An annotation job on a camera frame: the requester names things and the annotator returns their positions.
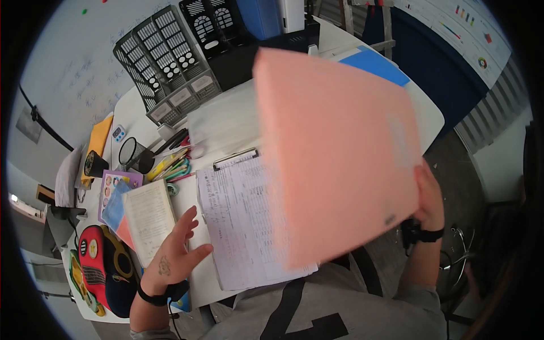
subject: poster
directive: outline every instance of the poster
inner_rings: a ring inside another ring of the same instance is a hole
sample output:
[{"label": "poster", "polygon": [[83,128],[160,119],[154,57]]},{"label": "poster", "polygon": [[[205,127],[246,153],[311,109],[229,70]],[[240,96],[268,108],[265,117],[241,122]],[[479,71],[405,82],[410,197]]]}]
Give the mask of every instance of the poster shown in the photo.
[{"label": "poster", "polygon": [[506,66],[511,48],[498,23],[478,0],[394,0],[442,37],[470,64],[488,88]]},{"label": "poster", "polygon": [[19,119],[17,119],[15,127],[34,143],[37,144],[38,140],[40,140],[42,128],[37,122],[32,120],[30,108],[23,108],[23,111],[21,111],[21,114],[19,115]]}]

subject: black wristband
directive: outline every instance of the black wristband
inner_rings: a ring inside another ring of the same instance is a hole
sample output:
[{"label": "black wristband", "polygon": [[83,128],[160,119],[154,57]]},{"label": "black wristband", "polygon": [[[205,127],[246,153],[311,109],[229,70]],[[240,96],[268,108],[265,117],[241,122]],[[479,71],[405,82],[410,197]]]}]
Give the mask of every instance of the black wristband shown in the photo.
[{"label": "black wristband", "polygon": [[431,243],[436,242],[444,235],[444,228],[440,230],[430,231],[430,230],[420,230],[418,239],[421,242]]},{"label": "black wristband", "polygon": [[168,298],[172,298],[172,301],[178,301],[188,290],[189,281],[183,280],[175,285],[168,285],[163,295],[149,296],[143,291],[141,285],[138,284],[138,294],[142,300],[157,307],[166,306]]}]

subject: person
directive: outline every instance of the person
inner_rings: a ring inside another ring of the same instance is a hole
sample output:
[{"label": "person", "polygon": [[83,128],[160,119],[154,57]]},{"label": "person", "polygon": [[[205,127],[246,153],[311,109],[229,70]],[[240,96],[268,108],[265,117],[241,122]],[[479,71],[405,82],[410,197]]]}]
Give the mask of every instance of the person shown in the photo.
[{"label": "person", "polygon": [[[442,230],[442,194],[425,161],[415,177],[419,208],[413,216],[423,230]],[[212,252],[210,244],[188,253],[178,246],[193,236],[195,216],[196,207],[186,211],[157,251],[141,279],[146,295],[164,294]],[[345,267],[324,263],[310,276],[238,294],[232,314],[202,339],[444,339],[446,321],[435,289],[441,244],[440,238],[413,246],[393,299],[365,293]],[[167,307],[151,305],[139,294],[130,322],[135,340],[177,339]]]}]

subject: black file organizer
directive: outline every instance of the black file organizer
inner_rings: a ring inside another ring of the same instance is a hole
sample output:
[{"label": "black file organizer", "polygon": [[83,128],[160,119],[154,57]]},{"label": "black file organizer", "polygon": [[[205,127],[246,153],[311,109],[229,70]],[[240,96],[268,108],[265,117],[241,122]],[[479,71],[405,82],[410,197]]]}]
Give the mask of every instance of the black file organizer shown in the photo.
[{"label": "black file organizer", "polygon": [[308,52],[307,30],[257,40],[245,28],[236,0],[181,0],[179,5],[222,91],[253,77],[251,70],[259,47]]},{"label": "black file organizer", "polygon": [[138,88],[146,115],[157,125],[173,126],[221,92],[175,6],[136,26],[113,53]]}]

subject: guitar design backpack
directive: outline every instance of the guitar design backpack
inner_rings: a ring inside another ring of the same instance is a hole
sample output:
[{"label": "guitar design backpack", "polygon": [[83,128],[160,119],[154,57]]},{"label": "guitar design backpack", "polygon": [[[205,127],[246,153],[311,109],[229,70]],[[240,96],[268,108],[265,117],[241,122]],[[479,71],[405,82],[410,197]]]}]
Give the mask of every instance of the guitar design backpack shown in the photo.
[{"label": "guitar design backpack", "polygon": [[87,290],[116,316],[128,318],[138,282],[126,246],[106,226],[91,225],[79,236],[78,254]]}]

